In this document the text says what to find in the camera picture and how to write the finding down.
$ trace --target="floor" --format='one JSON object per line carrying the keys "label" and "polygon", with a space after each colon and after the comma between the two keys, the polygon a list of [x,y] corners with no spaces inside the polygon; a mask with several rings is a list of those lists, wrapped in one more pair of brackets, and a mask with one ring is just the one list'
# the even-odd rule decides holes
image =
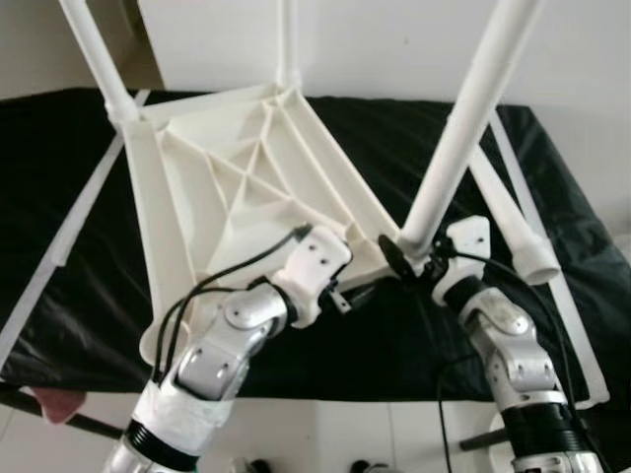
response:
{"label": "floor", "polygon": [[[82,412],[123,427],[132,394],[90,394]],[[487,452],[457,451],[456,441],[486,432],[492,404],[446,403],[455,472],[491,471]],[[3,471],[101,471],[114,442],[0,407]],[[405,473],[444,472],[438,409],[433,402],[342,403],[241,399],[199,464],[227,472],[235,456],[265,458],[274,473],[346,473],[356,459],[387,462]]]}

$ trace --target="black cloth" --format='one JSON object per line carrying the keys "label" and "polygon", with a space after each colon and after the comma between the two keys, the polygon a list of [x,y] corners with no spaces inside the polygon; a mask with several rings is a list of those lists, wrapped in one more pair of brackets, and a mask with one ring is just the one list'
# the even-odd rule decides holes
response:
{"label": "black cloth", "polygon": [[[153,93],[149,102],[188,97]],[[309,100],[392,217],[403,224],[451,110],[429,101]],[[499,109],[534,201],[565,272],[611,392],[627,409],[631,383],[631,270],[532,112]],[[0,103],[0,323],[31,278],[74,199],[113,138],[96,90],[67,90]],[[490,132],[482,146],[505,182]],[[489,216],[467,173],[444,225]],[[511,256],[492,224],[493,255]],[[559,365],[559,344],[536,301],[518,283],[487,271],[488,283],[521,304]],[[553,308],[546,289],[539,289]],[[385,279],[349,297],[342,316],[327,308],[305,330],[287,329],[252,360],[243,396],[358,401],[435,399],[436,374],[472,349],[455,316],[421,287]],[[12,383],[93,391],[139,391],[149,367],[138,342],[152,320],[145,263],[124,152],[64,268],[56,270],[21,333],[2,377]],[[567,338],[579,398],[586,397]],[[444,385],[451,399],[490,400],[479,362]]]}

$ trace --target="white leg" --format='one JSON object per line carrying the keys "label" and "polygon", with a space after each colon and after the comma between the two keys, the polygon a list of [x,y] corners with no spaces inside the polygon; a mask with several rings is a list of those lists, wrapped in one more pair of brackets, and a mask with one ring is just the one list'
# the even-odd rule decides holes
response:
{"label": "white leg", "polygon": [[137,120],[138,107],[127,94],[86,0],[59,0],[68,24],[105,98],[112,123]]}
{"label": "white leg", "polygon": [[513,253],[518,274],[532,285],[547,283],[561,269],[548,239],[532,230],[479,146],[473,151],[469,168]]}
{"label": "white leg", "polygon": [[401,230],[399,244],[411,259],[429,249],[542,5],[543,0],[501,0],[495,8]]}
{"label": "white leg", "polygon": [[296,0],[278,1],[278,66],[276,81],[285,89],[300,87],[298,67],[298,5]]}

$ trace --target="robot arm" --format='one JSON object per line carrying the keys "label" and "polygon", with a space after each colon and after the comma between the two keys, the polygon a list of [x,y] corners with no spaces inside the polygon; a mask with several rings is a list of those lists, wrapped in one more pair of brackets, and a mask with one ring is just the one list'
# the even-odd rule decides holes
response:
{"label": "robot arm", "polygon": [[470,217],[449,226],[447,237],[435,243],[420,268],[409,266],[391,241],[381,239],[380,245],[399,275],[414,278],[420,273],[434,302],[458,314],[460,326],[484,364],[515,453],[515,471],[601,472],[552,360],[536,340],[532,318],[500,290],[482,282],[483,262],[457,256],[488,258],[488,221]]}
{"label": "robot arm", "polygon": [[184,348],[160,384],[147,384],[105,473],[193,471],[230,415],[249,358],[288,323],[312,324],[318,299],[333,290],[351,258],[334,232],[315,227],[271,280],[225,297],[208,330]]}

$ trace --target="black cable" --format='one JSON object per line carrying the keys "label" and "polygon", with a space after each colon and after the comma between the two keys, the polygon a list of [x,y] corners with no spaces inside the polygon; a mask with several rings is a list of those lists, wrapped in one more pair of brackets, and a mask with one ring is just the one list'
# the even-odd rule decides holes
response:
{"label": "black cable", "polygon": [[448,473],[452,473],[452,456],[450,454],[450,444],[447,440],[447,426],[445,425],[445,412],[443,411],[443,382],[445,381],[445,376],[453,367],[476,358],[479,357],[477,355],[467,355],[448,362],[441,368],[436,379],[436,398],[438,399],[438,413],[441,418],[441,433],[443,434],[443,452],[445,453],[445,464],[447,465]]}
{"label": "black cable", "polygon": [[592,435],[590,434],[590,432],[585,427],[583,420],[581,419],[581,417],[579,416],[579,413],[577,412],[577,409],[576,409],[576,406],[575,406],[576,399],[574,397],[574,387],[572,385],[572,377],[570,375],[570,364],[568,362],[567,351],[565,350],[565,342],[564,342],[563,334],[562,334],[562,331],[561,331],[561,327],[559,326],[559,323],[557,322],[556,317],[554,316],[552,311],[549,309],[549,307],[547,305],[547,302],[543,299],[543,297],[530,284],[528,284],[526,281],[524,281],[520,277],[520,275],[518,275],[513,269],[511,269],[510,267],[506,266],[505,264],[500,263],[499,261],[496,261],[495,259],[484,258],[482,256],[477,256],[475,254],[462,253],[462,252],[459,252],[459,251],[450,251],[449,255],[450,256],[459,256],[461,258],[467,258],[467,259],[474,259],[476,261],[481,261],[483,263],[487,263],[488,265],[490,265],[490,266],[494,267],[495,269],[501,271],[505,275],[510,276],[511,278],[513,278],[516,281],[520,282],[525,288],[527,288],[527,290],[537,300],[537,302],[539,303],[539,305],[543,309],[543,312],[545,313],[546,317],[550,321],[550,323],[552,325],[552,328],[554,330],[554,335],[555,335],[555,337],[557,339],[557,342],[559,344],[559,350],[561,351],[561,363],[563,365],[563,377],[565,378],[565,385],[566,385],[565,386],[565,394],[566,394],[566,397],[568,399],[568,408],[570,409],[570,413],[571,413],[571,415],[572,415],[572,417],[574,419],[575,427],[580,432],[583,433],[583,436],[585,438],[585,441],[586,441],[588,447],[596,454],[596,456],[600,460],[600,464],[601,464],[602,469],[604,470],[604,472],[605,473],[611,473],[612,470],[609,467],[609,465],[607,464],[606,460],[604,459],[604,455],[602,454],[601,450],[596,446],[596,443],[595,443],[594,439],[592,438]]}
{"label": "black cable", "polygon": [[[170,309],[170,314],[169,314],[169,316],[171,318],[171,316],[173,315],[174,311],[177,310],[177,316],[175,318],[175,324],[174,324],[174,331],[172,333],[172,339],[171,339],[171,343],[169,345],[169,350],[167,351],[167,360],[166,360],[166,363],[165,363],[165,372],[169,372],[169,370],[171,369],[171,366],[173,364],[173,360],[174,360],[174,356],[175,356],[175,345],[176,345],[176,340],[177,340],[177,333],[179,332],[179,327],[181,326],[181,322],[182,322],[182,319],[184,317],[184,313],[186,312],[186,308],[188,307],[188,304],[190,303],[190,301],[195,296],[200,294],[199,293],[200,290],[202,290],[206,285],[216,281],[219,278],[222,278],[222,277],[224,277],[224,276],[226,276],[228,274],[231,274],[231,273],[234,273],[236,271],[239,271],[239,270],[241,270],[241,269],[243,269],[243,268],[245,268],[247,266],[250,266],[250,265],[260,261],[263,258],[266,258],[270,254],[274,253],[275,251],[280,249],[282,246],[287,244],[287,242],[290,241],[293,237],[297,237],[297,238],[303,237],[310,230],[311,230],[311,226],[310,225],[303,225],[301,227],[297,227],[295,229],[292,229],[288,234],[286,234],[278,242],[276,242],[275,244],[273,244],[272,246],[270,246],[266,250],[261,251],[260,253],[256,254],[252,258],[247,259],[246,261],[243,261],[243,262],[241,262],[239,264],[236,264],[234,266],[231,266],[229,268],[226,268],[226,269],[220,271],[219,273],[216,273],[214,275],[208,276],[207,278],[201,280],[199,283],[197,283],[193,287],[193,289],[182,300],[180,300],[177,304],[175,304]],[[160,347],[161,347],[160,352],[161,352],[161,357],[162,357],[162,343],[160,341],[159,341],[159,343],[160,343]]]}
{"label": "black cable", "polygon": [[[202,288],[194,293],[195,296],[199,296],[201,294],[208,293],[233,293],[237,291],[237,289],[233,288]],[[169,325],[169,320],[173,316],[175,310],[181,305],[183,299],[180,299],[175,304],[171,306],[165,318],[163,318],[162,323],[160,324],[160,330],[158,331],[158,341],[156,342],[156,358],[153,369],[151,370],[151,380],[154,382],[160,381],[160,364],[162,363],[162,347],[165,340],[165,332],[167,331],[167,326]]]}

